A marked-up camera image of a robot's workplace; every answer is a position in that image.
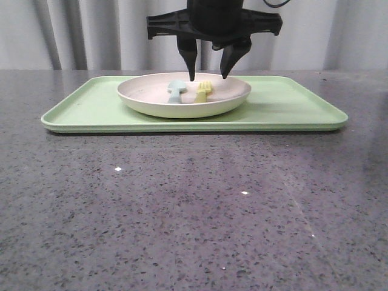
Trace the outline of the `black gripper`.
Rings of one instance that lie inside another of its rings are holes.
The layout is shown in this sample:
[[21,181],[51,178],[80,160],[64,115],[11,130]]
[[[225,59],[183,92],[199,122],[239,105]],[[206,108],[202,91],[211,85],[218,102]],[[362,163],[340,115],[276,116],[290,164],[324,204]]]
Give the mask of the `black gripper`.
[[223,49],[220,72],[226,79],[235,64],[252,46],[251,35],[279,35],[283,21],[277,13],[243,8],[242,1],[188,1],[187,8],[148,16],[148,38],[176,36],[178,51],[191,81],[195,80],[196,40],[208,41],[215,50]]

